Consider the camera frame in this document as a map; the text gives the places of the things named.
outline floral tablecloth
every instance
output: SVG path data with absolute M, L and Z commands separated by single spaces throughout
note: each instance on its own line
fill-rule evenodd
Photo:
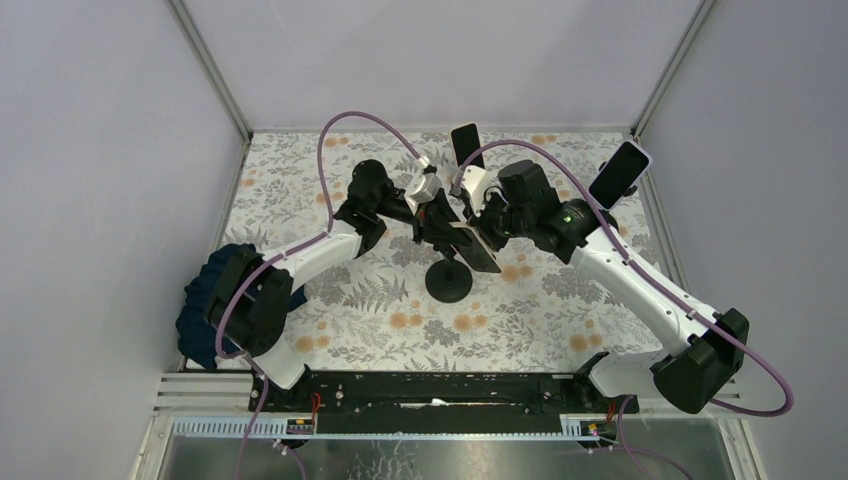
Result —
M 253 138 L 223 243 L 254 243 L 262 251 L 302 238 L 326 221 L 315 164 L 317 134 L 263 133 Z M 446 134 L 411 133 L 431 160 L 454 162 Z M 588 185 L 622 141 L 619 133 L 484 133 L 488 143 L 519 138 L 542 146 Z M 324 170 L 334 208 L 345 199 L 356 162 L 374 158 L 404 187 L 413 164 L 390 134 L 332 134 Z M 540 163 L 561 198 L 575 194 L 568 180 L 539 155 L 496 148 L 489 169 L 525 158 Z M 612 212 L 624 238 L 657 262 L 639 194 Z M 660 347 L 653 334 L 604 288 L 579 278 L 529 240 L 511 240 L 498 254 L 503 273 L 474 273 L 464 300 L 442 304 L 424 287 L 440 257 L 410 239 L 411 228 L 387 220 L 382 241 L 361 258 L 307 284 L 308 302 L 290 313 L 285 341 L 312 368 L 357 370 L 561 371 L 577 369 L 595 352 L 639 352 Z M 241 366 L 238 361 L 222 368 Z

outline dark blue fabric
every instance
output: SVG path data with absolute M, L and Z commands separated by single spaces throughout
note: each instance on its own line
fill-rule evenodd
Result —
M 209 255 L 206 264 L 200 268 L 200 274 L 185 287 L 186 301 L 180 316 L 177 317 L 177 332 L 180 339 L 177 348 L 180 353 L 199 363 L 203 368 L 214 370 L 215 364 L 215 327 L 206 323 L 203 310 L 206 308 L 209 297 L 215 289 L 218 278 L 224 272 L 224 267 L 230 257 L 241 247 L 248 247 L 256 251 L 256 247 L 250 244 L 229 244 Z M 303 287 L 292 293 L 289 303 L 289 311 L 306 303 L 306 294 Z M 238 347 L 224 338 L 224 351 L 234 353 Z

